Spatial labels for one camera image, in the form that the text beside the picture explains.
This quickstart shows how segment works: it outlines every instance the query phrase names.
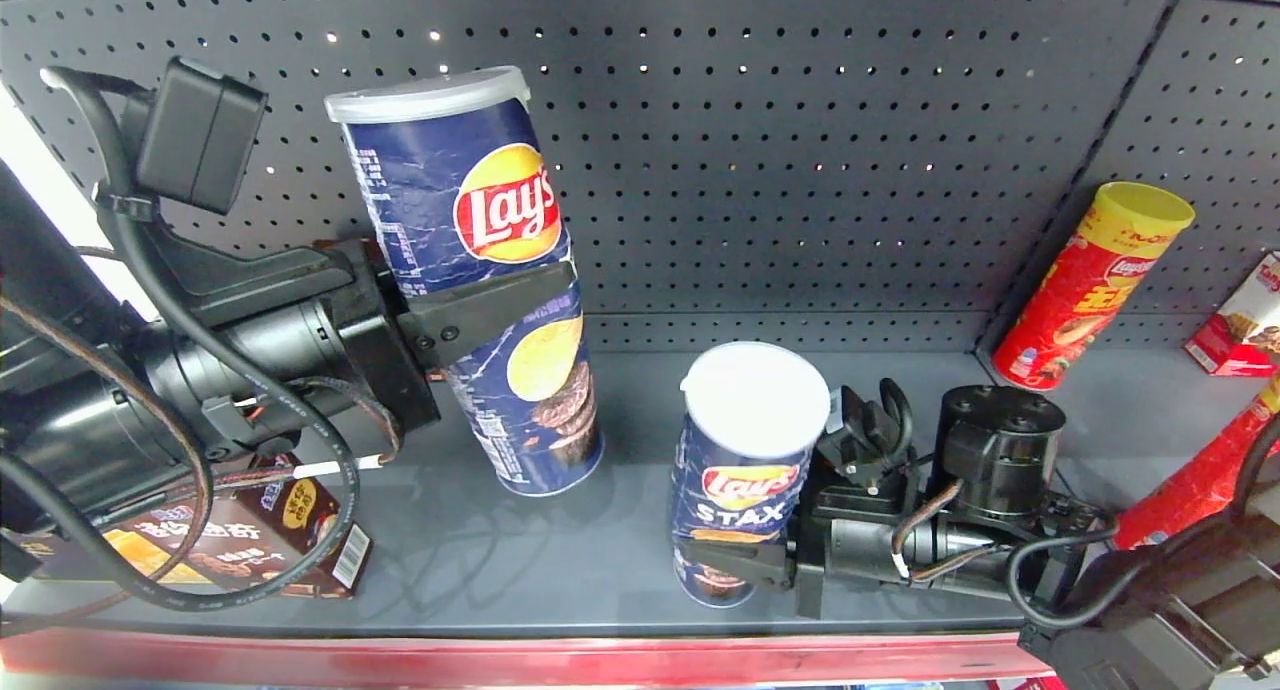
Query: lay's stax can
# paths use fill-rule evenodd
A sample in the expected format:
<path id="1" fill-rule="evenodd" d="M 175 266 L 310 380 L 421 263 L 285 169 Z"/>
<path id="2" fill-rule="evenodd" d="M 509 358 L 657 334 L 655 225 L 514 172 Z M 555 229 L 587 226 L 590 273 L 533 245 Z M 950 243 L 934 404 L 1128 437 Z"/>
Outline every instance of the lay's stax can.
<path id="1" fill-rule="evenodd" d="M 572 262 L 516 67 L 325 97 L 401 292 Z M 513 493 L 553 495 L 600 462 L 577 282 L 445 367 Z"/>
<path id="2" fill-rule="evenodd" d="M 767 376 L 776 390 L 760 389 Z M 671 471 L 676 577 L 714 608 L 746 602 L 753 588 L 690 562 L 681 539 L 782 543 L 831 407 L 817 367 L 765 343 L 727 343 L 694 361 L 680 384 L 685 428 Z"/>

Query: robotic arm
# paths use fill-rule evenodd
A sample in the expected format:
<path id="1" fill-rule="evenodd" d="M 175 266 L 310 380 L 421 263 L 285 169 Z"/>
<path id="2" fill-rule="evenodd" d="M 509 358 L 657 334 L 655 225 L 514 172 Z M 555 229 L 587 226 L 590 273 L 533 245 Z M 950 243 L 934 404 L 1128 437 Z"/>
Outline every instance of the robotic arm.
<path id="1" fill-rule="evenodd" d="M 305 428 L 338 453 L 349 517 L 356 462 L 328 419 L 357 402 L 401 430 L 436 421 L 426 373 L 500 334 L 573 279 L 570 262 L 553 262 L 403 298 L 379 253 L 357 239 L 242 260 L 178 238 L 161 198 L 230 211 L 265 93 L 179 58 L 156 90 L 88 72 L 44 76 L 72 93 L 95 134 L 106 168 L 95 191 L 99 224 L 165 321 L 146 324 L 118 306 L 0 166 L 5 530 L 110 526 L 161 504 L 164 489 L 187 472 L 204 469 L 207 481 L 210 463 L 292 449 Z M 102 93 L 124 97 L 119 116 Z M 91 356 L 123 384 L 88 370 Z M 198 445 L 196 461 L 183 452 L 191 445 Z M 328 538 L 338 542 L 343 531 L 339 521 Z M 323 545 L 307 558 L 328 554 Z M 5 547 L 6 575 L 29 572 L 19 553 Z M 142 599 L 173 609 L 230 602 L 166 602 L 138 588 Z M 262 594 L 237 595 L 233 604 Z"/>

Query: red chip can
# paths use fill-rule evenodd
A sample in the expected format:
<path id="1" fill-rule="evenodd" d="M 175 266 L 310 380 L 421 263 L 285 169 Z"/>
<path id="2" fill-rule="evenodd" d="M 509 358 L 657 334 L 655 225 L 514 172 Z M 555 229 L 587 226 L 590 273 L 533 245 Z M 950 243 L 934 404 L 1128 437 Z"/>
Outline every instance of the red chip can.
<path id="1" fill-rule="evenodd" d="M 1196 220 L 1166 189 L 1107 183 L 1059 253 L 1018 324 L 996 349 L 996 371 L 1014 385 L 1052 390 Z"/>
<path id="2" fill-rule="evenodd" d="M 1120 516 L 1116 548 L 1128 550 L 1134 545 L 1164 543 L 1225 508 L 1235 497 L 1235 476 L 1245 453 L 1276 412 L 1280 412 L 1280 373 L 1271 376 L 1249 407 L 1235 416 L 1217 438 Z"/>

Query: lay's logo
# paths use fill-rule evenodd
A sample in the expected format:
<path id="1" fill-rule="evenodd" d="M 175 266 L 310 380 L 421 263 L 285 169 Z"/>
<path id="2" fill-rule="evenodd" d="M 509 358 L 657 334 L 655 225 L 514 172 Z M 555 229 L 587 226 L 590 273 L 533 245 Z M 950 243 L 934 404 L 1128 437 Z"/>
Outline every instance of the lay's logo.
<path id="1" fill-rule="evenodd" d="M 1107 282 L 1114 288 L 1129 288 L 1137 285 L 1138 280 L 1156 266 L 1156 261 L 1147 257 L 1120 257 L 1111 262 L 1107 269 Z"/>
<path id="2" fill-rule="evenodd" d="M 453 224 L 467 252 L 483 260 L 518 265 L 552 252 L 561 218 L 543 156 L 509 143 L 480 157 L 453 201 Z"/>
<path id="3" fill-rule="evenodd" d="M 703 471 L 703 493 L 717 506 L 739 511 L 781 494 L 799 475 L 795 465 L 708 467 Z"/>
<path id="4" fill-rule="evenodd" d="M 1271 262 L 1271 265 L 1263 265 L 1258 269 L 1257 279 L 1262 283 L 1268 293 L 1280 293 L 1280 262 Z"/>

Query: brown snack box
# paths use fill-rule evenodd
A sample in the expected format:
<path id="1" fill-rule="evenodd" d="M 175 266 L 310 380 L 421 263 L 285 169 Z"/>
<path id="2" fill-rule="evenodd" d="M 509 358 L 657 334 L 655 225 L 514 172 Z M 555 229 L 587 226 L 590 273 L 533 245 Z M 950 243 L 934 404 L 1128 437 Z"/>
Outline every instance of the brown snack box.
<path id="1" fill-rule="evenodd" d="M 251 469 L 293 467 L 297 458 L 255 460 Z M 165 576 L 165 584 L 215 584 L 238 590 L 269 580 L 293 566 L 333 525 L 338 502 L 314 479 L 279 481 L 264 488 L 220 493 L 200 543 L 187 561 Z M 150 574 L 186 536 L 195 508 L 172 503 L 122 522 L 104 536 L 133 567 Z M 97 580 L 78 547 L 56 536 L 10 535 L 18 545 L 46 561 L 36 572 L 50 580 Z M 369 565 L 372 540 L 353 526 L 338 550 L 285 588 L 301 598 L 349 598 Z"/>
<path id="2" fill-rule="evenodd" d="M 275 458 L 276 467 L 298 465 L 292 454 Z M 271 467 L 255 461 L 251 469 Z M 172 552 L 187 534 L 193 516 L 189 502 L 164 506 L 120 524 Z M 338 501 L 314 479 L 273 483 L 264 488 L 219 495 L 200 543 L 187 565 L 216 585 L 239 590 L 270 580 L 293 566 L 337 521 Z M 367 563 L 372 542 L 360 526 L 319 567 L 289 585 L 285 595 L 348 598 Z"/>

